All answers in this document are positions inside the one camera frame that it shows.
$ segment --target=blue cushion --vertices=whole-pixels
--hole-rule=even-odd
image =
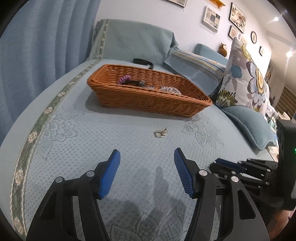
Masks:
[[[228,62],[227,58],[223,57],[218,52],[210,49],[208,46],[205,46],[203,44],[196,45],[194,53],[198,54],[200,56],[204,56],[206,58],[209,58],[211,60],[214,60],[214,61],[216,61],[220,64],[223,64],[225,66],[227,65],[227,62]]]
[[[258,112],[244,106],[228,106],[221,110],[238,125],[256,149],[276,146],[274,132]]]
[[[211,59],[172,47],[169,56],[164,61],[178,74],[184,76],[206,95],[211,95],[217,89],[224,77],[226,66]]]

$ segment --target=framed picture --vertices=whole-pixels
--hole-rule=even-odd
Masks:
[[[270,62],[269,65],[268,65],[267,71],[266,71],[265,78],[264,78],[266,83],[268,83],[268,81],[270,80],[273,70],[274,70],[274,68],[273,68],[273,66],[272,66],[272,64]]]
[[[245,47],[247,47],[248,41],[243,37],[242,34],[239,35],[239,40],[241,41],[242,45],[244,45]]]
[[[262,48],[262,46],[260,46],[259,53],[260,53],[261,56],[264,55],[264,49]]]
[[[231,26],[230,26],[230,29],[229,29],[228,36],[229,36],[231,39],[234,39],[234,38],[237,36],[237,33],[238,33],[238,31],[236,30],[236,28],[233,27],[233,26],[231,25]]]
[[[185,7],[186,3],[187,3],[187,0],[166,0],[166,1],[172,2],[174,4],[181,6],[181,7]]]
[[[251,32],[251,40],[253,44],[257,43],[257,34],[254,31]]]
[[[247,17],[234,3],[231,3],[229,20],[244,33]]]
[[[212,29],[215,32],[218,32],[220,24],[220,15],[211,10],[209,7],[205,7],[204,16],[202,19],[203,24]]]

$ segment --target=wicker basket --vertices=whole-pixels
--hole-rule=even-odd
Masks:
[[[129,74],[132,80],[144,80],[154,89],[118,85]],[[104,107],[140,110],[165,115],[191,117],[212,104],[197,86],[174,74],[124,65],[106,64],[96,70],[87,84]],[[159,91],[161,86],[175,87],[182,95]]]

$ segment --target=headboard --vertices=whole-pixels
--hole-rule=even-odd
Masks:
[[[227,61],[228,61],[227,58],[223,57],[218,52],[210,49],[208,46],[205,46],[203,44],[196,45],[194,53],[198,54],[200,56],[209,58],[211,60],[214,60],[214,61],[216,61],[216,62],[218,62],[220,64],[223,64],[225,66],[227,65]]]

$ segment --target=metal screw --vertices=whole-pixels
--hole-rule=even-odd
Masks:
[[[201,176],[206,176],[207,175],[207,171],[206,170],[200,170],[198,172]]]
[[[88,172],[86,173],[86,175],[87,175],[88,177],[92,177],[92,176],[94,176],[94,171],[88,171]]]
[[[236,176],[232,176],[231,181],[237,183],[239,181],[239,179]]]
[[[61,183],[63,181],[63,178],[62,177],[57,177],[56,179],[55,179],[55,182],[56,183]]]

